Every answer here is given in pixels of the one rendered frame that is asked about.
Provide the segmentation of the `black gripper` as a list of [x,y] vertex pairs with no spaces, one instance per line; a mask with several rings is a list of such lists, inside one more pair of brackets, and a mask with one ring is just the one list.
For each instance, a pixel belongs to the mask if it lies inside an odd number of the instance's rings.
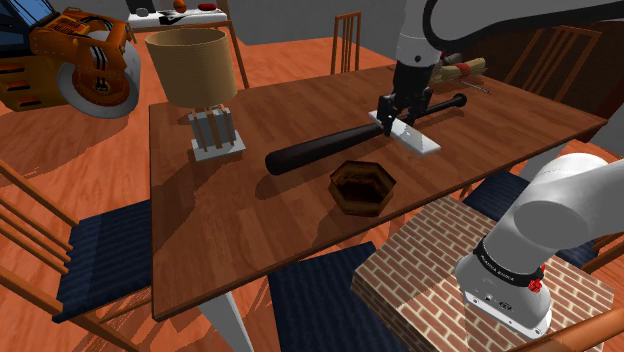
[[405,109],[408,113],[404,122],[412,126],[428,108],[431,94],[426,93],[434,65],[412,67],[398,61],[393,77],[393,92],[380,96],[376,118],[381,122],[383,134],[391,134],[395,118]]

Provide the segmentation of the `white flat rectangular bar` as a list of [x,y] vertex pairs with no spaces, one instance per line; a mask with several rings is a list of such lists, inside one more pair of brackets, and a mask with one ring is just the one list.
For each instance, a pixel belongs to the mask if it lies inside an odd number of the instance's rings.
[[405,148],[421,156],[441,149],[440,145],[435,141],[398,118],[393,120],[389,136],[399,141]]

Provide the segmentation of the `straw brush with red band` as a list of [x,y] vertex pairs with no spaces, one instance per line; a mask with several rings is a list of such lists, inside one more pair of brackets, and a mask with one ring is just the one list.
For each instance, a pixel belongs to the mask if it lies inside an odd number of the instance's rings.
[[434,65],[428,86],[435,93],[450,92],[460,89],[462,81],[470,81],[473,76],[483,74],[487,70],[483,57],[464,61],[462,55],[444,54]]

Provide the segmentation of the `thin grey metal rod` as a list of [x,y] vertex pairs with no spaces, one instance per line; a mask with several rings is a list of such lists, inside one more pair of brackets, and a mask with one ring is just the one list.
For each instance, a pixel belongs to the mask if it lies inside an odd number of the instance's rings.
[[487,90],[487,89],[485,89],[485,88],[483,88],[483,87],[481,87],[481,86],[478,86],[478,85],[475,85],[475,84],[469,83],[469,82],[464,81],[464,80],[460,80],[459,82],[460,82],[460,83],[462,83],[462,84],[464,84],[464,85],[466,85],[466,86],[469,86],[469,87],[471,87],[471,88],[474,88],[474,89],[476,89],[476,90],[478,90],[478,91],[481,91],[481,92],[483,92],[483,93],[485,93],[485,94],[491,94],[489,90]]

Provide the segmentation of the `brown hexagonal bowl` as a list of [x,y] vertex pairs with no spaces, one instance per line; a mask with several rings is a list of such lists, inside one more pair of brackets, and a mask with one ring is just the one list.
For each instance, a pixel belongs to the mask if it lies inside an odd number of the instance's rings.
[[349,160],[330,175],[328,190],[344,214],[376,217],[391,199],[395,184],[380,164]]

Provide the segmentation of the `wooden slat-back chair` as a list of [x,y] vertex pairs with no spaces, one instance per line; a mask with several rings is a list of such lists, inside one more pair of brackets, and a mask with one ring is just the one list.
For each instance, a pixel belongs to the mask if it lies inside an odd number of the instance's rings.
[[338,15],[334,19],[330,73],[360,69],[361,12]]
[[586,37],[587,42],[580,50],[580,53],[573,59],[573,65],[566,71],[565,79],[556,86],[557,92],[553,100],[561,102],[601,36],[602,33],[596,30],[564,25],[554,27],[552,36],[539,52],[539,57],[532,66],[531,71],[522,75],[523,82],[521,88],[540,95],[578,39]]

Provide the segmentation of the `black baseball bat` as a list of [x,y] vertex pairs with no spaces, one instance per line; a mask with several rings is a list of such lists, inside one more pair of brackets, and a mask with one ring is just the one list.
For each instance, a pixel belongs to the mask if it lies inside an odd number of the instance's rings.
[[359,126],[297,145],[273,151],[265,157],[265,165],[272,175],[280,175],[383,134],[377,111],[370,111],[371,124]]

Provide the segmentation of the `brick patterned robot stand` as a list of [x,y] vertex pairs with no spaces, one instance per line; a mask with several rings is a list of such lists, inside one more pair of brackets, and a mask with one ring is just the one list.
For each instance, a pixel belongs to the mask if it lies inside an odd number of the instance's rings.
[[447,196],[427,204],[354,274],[352,291],[409,352],[505,352],[526,337],[465,303],[454,276],[494,221]]

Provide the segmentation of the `wooden dining table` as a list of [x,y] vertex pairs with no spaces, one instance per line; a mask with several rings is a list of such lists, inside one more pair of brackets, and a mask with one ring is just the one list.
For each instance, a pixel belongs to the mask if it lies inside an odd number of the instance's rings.
[[[250,307],[270,272],[354,238],[495,171],[598,129],[602,119],[490,78],[435,93],[462,92],[465,106],[416,126],[441,149],[421,157],[378,136],[305,167],[274,176],[268,153],[363,125],[393,71],[377,67],[241,91],[230,103],[245,151],[194,159],[185,113],[168,103],[150,112],[153,317],[177,322],[189,309],[233,294],[255,352],[278,346],[273,316]],[[395,180],[376,217],[344,214],[330,175],[347,160],[380,164]]]

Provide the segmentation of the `table lamp with beige shade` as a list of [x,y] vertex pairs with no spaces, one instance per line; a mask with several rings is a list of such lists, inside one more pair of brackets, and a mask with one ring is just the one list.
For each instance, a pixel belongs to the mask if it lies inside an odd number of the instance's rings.
[[157,32],[145,39],[168,101],[188,108],[195,159],[245,150],[225,103],[238,93],[228,40],[209,28]]

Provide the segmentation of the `white-topped side table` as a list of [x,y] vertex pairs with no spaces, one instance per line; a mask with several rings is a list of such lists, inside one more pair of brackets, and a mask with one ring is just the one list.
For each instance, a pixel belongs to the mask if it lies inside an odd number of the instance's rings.
[[215,0],[214,10],[187,9],[183,13],[177,10],[162,10],[154,13],[145,11],[144,16],[138,15],[139,9],[128,16],[128,24],[135,32],[157,32],[175,28],[220,28],[226,27],[236,55],[243,86],[249,87],[245,66],[241,57],[238,39],[230,19],[228,0]]

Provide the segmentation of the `orange road roller toy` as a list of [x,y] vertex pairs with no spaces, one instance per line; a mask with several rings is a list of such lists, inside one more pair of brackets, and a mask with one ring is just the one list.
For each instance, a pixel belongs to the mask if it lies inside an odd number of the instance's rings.
[[138,104],[141,61],[131,27],[48,0],[0,0],[0,102],[22,112],[69,104],[120,118]]

